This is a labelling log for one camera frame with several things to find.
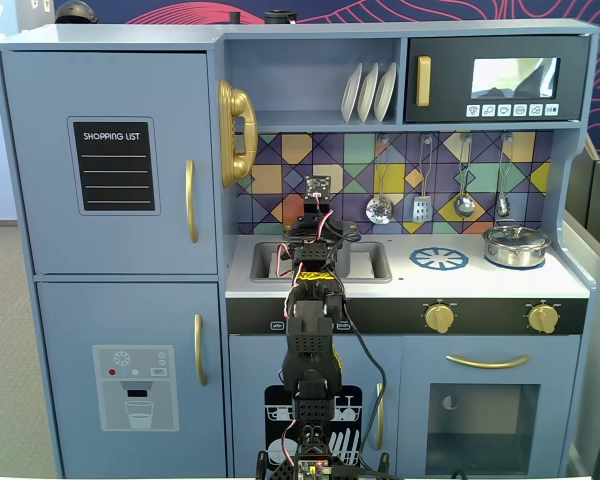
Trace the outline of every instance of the gold door handle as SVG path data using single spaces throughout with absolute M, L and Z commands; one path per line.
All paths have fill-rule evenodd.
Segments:
M 193 199 L 193 175 L 195 168 L 193 160 L 187 160 L 187 223 L 189 224 L 189 235 L 193 243 L 198 243 L 198 228 L 196 227 L 196 212 Z
M 460 355 L 447 355 L 447 360 L 453 363 L 457 363 L 458 365 L 464 365 L 465 367 L 497 370 L 500 368 L 513 368 L 519 367 L 520 365 L 524 365 L 529 360 L 531 360 L 531 355 L 521 355 L 517 358 L 514 358 L 513 360 L 509 360 L 508 362 L 500 363 L 478 362 L 476 360 L 471 360 Z
M 251 172 L 258 149 L 258 121 L 249 96 L 220 81 L 220 154 L 222 157 L 222 185 L 225 188 Z M 244 119 L 244 149 L 236 152 L 236 117 Z
M 382 384 L 379 383 L 376 385 L 376 394 L 380 396 L 380 392 L 382 391 Z M 382 440 L 384 437 L 384 395 L 382 396 L 382 400 L 380 400 L 380 405 L 378 406 L 378 436 L 376 439 L 376 450 L 380 450 L 382 448 Z
M 202 315 L 196 313 L 194 348 L 196 355 L 196 370 L 198 371 L 198 381 L 203 387 L 207 384 L 207 376 L 204 374 L 204 365 L 202 364 Z
M 431 57 L 418 57 L 416 105 L 428 107 L 431 97 Z

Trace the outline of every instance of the toy kitchen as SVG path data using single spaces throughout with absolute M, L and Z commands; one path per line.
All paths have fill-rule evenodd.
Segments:
M 336 270 L 386 373 L 333 322 L 334 455 L 388 453 L 410 478 L 564 476 L 595 283 L 562 212 L 598 35 L 559 19 L 0 42 L 58 474 L 252 477 L 259 451 L 270 471 L 293 454 L 300 274 L 281 270 L 312 207 L 307 245 L 357 231 L 336 232 Z

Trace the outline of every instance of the oven window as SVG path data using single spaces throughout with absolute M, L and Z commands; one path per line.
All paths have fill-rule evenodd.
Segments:
M 527 475 L 540 385 L 431 385 L 427 475 Z
M 477 58 L 471 98 L 554 98 L 557 58 Z

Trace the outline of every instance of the stove knob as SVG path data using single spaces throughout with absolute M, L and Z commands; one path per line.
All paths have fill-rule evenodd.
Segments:
M 529 311 L 529 324 L 539 332 L 553 333 L 559 317 L 555 308 L 543 303 Z
M 453 323 L 453 310 L 447 305 L 441 303 L 431 305 L 424 314 L 427 325 L 439 333 L 447 333 Z

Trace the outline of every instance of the kitchen sink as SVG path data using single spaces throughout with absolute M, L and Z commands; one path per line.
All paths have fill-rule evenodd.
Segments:
M 289 282 L 289 277 L 276 276 L 278 243 L 256 244 L 251 264 L 252 282 Z M 350 244 L 351 257 L 349 274 L 341 278 L 356 283 L 387 283 L 391 281 L 391 269 L 384 251 L 378 242 L 355 242 Z M 291 260 L 280 262 L 280 271 L 291 268 Z

